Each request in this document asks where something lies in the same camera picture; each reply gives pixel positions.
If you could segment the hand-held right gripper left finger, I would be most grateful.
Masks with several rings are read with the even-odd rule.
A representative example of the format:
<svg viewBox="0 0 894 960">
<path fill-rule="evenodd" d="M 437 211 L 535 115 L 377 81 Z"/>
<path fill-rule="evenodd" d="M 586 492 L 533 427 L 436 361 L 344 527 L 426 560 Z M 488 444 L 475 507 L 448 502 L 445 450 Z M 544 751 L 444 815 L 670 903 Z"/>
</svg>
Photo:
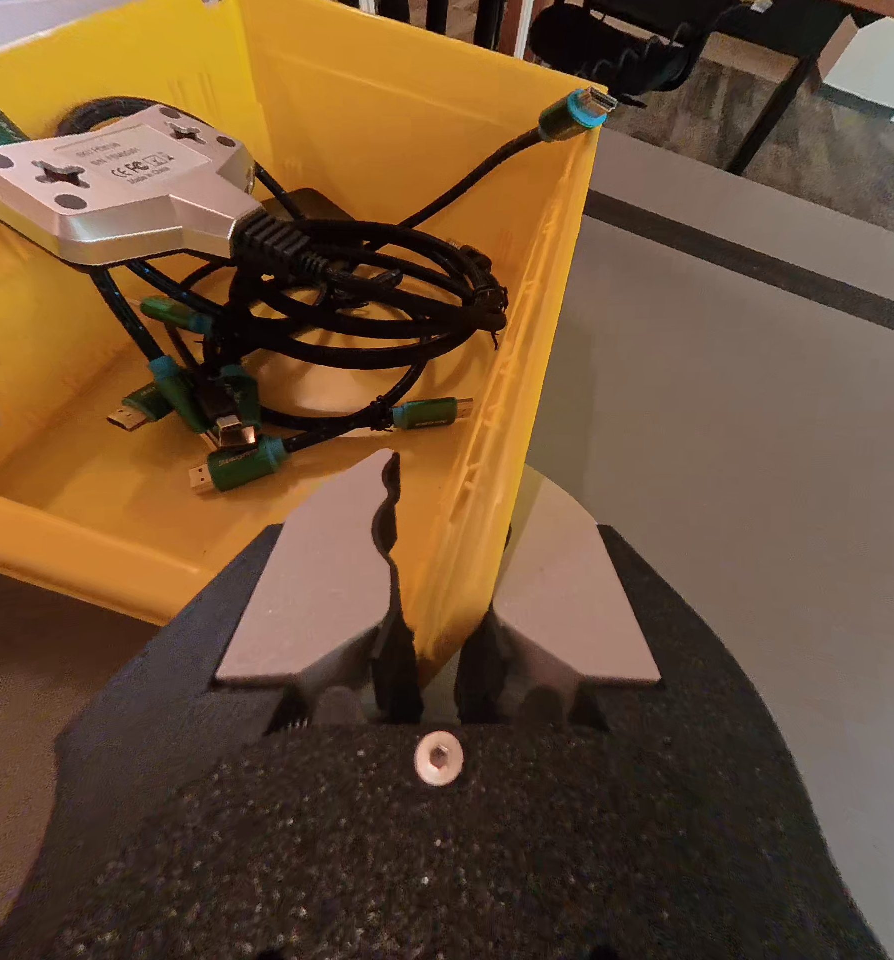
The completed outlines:
<svg viewBox="0 0 894 960">
<path fill-rule="evenodd" d="M 214 679 L 224 688 L 417 686 L 393 558 L 401 457 L 380 450 L 285 519 Z"/>
</svg>

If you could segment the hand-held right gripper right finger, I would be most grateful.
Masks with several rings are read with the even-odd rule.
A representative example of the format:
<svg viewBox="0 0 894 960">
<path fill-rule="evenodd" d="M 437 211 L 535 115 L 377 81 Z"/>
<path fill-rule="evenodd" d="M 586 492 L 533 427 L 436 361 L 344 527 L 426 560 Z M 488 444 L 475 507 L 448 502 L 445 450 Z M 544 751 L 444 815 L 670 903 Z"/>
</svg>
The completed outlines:
<svg viewBox="0 0 894 960">
<path fill-rule="evenodd" d="M 492 611 L 516 687 L 652 687 L 661 680 L 594 517 L 526 468 Z"/>
</svg>

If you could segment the black HDMI switch with cable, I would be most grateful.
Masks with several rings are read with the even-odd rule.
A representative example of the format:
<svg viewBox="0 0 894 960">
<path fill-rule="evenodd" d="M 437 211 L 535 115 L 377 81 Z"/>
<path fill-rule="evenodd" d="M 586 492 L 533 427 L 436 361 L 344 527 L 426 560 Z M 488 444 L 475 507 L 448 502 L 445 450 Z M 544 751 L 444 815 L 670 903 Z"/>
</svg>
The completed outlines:
<svg viewBox="0 0 894 960">
<path fill-rule="evenodd" d="M 489 258 L 411 222 L 280 219 L 239 140 L 152 102 L 99 129 L 0 145 L 0 222 L 100 281 L 129 268 L 223 347 L 333 369 L 425 365 L 507 325 Z"/>
</svg>

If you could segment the yellow plastic bin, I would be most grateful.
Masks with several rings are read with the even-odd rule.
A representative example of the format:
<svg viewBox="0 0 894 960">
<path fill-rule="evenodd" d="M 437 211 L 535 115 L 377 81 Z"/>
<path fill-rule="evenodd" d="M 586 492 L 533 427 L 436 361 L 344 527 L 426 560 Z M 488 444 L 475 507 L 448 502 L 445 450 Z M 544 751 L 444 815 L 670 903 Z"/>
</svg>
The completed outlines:
<svg viewBox="0 0 894 960">
<path fill-rule="evenodd" d="M 332 2 L 137 2 L 0 48 L 0 108 L 31 137 L 105 95 L 162 99 L 241 140 L 287 188 L 397 223 L 575 88 L 551 71 Z M 486 254 L 508 326 L 413 392 L 452 427 L 337 439 L 198 495 L 205 444 L 106 421 L 150 381 L 90 279 L 0 224 L 0 574 L 173 619 L 267 526 L 377 449 L 401 455 L 393 558 L 417 653 L 450 658 L 487 612 L 581 227 L 598 136 L 526 150 L 429 223 Z"/>
</svg>

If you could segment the black office chair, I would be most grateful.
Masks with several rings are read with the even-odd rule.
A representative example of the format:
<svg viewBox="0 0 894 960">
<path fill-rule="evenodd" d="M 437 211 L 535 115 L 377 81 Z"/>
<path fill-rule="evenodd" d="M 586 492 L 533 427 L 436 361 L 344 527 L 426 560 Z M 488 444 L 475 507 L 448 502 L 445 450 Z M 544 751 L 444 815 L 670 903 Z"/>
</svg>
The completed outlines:
<svg viewBox="0 0 894 960">
<path fill-rule="evenodd" d="M 526 48 L 541 64 L 607 88 L 624 106 L 644 109 L 646 95 L 686 83 L 710 34 L 681 26 L 672 39 L 640 38 L 583 6 L 554 2 L 534 19 Z"/>
</svg>

